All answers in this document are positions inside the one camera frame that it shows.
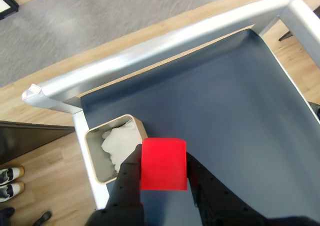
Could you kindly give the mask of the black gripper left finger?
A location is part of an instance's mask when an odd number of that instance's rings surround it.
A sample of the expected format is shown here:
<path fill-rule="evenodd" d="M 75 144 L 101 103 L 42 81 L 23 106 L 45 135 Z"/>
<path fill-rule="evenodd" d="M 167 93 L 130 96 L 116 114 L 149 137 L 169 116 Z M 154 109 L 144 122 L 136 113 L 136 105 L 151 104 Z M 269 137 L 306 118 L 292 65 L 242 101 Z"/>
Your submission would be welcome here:
<path fill-rule="evenodd" d="M 87 225 L 144 225 L 145 212 L 141 203 L 142 145 L 121 164 L 105 208 L 95 211 Z"/>

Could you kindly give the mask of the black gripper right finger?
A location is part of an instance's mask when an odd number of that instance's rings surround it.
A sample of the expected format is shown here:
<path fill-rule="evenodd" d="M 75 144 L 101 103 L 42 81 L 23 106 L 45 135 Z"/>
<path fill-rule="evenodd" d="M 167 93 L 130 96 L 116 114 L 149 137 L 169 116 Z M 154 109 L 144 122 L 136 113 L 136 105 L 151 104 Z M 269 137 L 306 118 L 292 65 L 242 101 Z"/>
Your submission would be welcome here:
<path fill-rule="evenodd" d="M 206 169 L 186 154 L 187 177 L 202 225 L 271 225 Z"/>

